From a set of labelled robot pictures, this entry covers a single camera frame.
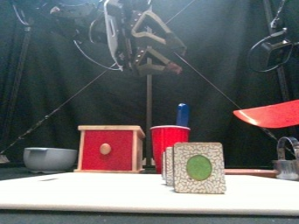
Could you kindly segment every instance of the wooden box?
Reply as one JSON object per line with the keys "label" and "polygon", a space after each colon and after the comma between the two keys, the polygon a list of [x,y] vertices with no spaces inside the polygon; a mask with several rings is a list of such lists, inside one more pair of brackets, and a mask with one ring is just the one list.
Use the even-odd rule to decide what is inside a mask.
{"label": "wooden box", "polygon": [[79,167],[75,172],[140,172],[143,138],[139,126],[79,126]]}

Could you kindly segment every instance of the black curtain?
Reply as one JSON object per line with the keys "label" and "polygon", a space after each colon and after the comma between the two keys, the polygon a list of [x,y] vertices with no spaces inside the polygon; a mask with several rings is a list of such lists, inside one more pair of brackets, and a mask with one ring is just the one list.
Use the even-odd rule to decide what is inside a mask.
{"label": "black curtain", "polygon": [[[153,1],[153,12],[167,22],[191,0]],[[280,1],[273,1],[273,9]],[[297,3],[284,7],[284,22],[292,40],[297,38]],[[9,1],[1,2],[1,130],[9,108],[24,29],[14,17]],[[47,20],[32,14],[32,37],[25,57],[21,82],[2,148],[48,115],[71,96],[105,71],[81,55],[69,38],[52,31]],[[167,53],[183,68],[181,75],[153,75],[153,125],[175,124],[176,107],[191,108],[191,142],[220,142],[227,167],[271,167],[276,159],[276,141],[260,128],[243,123],[232,111],[281,102],[276,71],[248,70],[251,46],[268,36],[263,1],[203,0],[167,23],[188,47],[185,59]],[[83,42],[92,59],[105,66],[113,61],[108,47]],[[297,98],[297,58],[287,65],[292,98]],[[22,161],[24,147],[77,149],[79,125],[140,125],[145,130],[145,77],[128,71],[107,71],[92,85],[51,116],[43,126],[6,151],[12,161]],[[276,137],[288,136],[288,129],[271,129]]]}

